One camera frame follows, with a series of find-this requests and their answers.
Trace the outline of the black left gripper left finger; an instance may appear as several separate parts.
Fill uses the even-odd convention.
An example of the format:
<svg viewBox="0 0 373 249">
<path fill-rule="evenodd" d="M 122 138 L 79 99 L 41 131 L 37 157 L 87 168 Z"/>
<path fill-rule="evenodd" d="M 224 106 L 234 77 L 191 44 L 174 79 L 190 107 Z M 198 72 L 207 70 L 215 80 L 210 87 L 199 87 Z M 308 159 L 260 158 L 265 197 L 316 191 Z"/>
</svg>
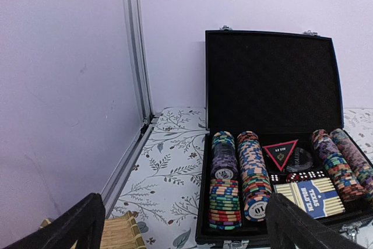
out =
<svg viewBox="0 0 373 249">
<path fill-rule="evenodd" d="M 7 248 L 100 248 L 104 221 L 101 195 L 91 193 L 46 227 Z"/>
</svg>

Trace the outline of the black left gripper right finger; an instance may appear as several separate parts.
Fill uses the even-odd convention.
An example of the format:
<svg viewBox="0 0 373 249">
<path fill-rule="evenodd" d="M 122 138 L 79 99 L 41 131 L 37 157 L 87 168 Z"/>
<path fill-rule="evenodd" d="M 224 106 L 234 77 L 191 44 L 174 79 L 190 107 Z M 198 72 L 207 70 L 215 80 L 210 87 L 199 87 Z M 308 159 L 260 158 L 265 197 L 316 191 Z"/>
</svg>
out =
<svg viewBox="0 0 373 249">
<path fill-rule="evenodd" d="M 272 194 L 266 206 L 271 248 L 361 248 L 357 243 L 313 219 L 282 194 Z"/>
</svg>

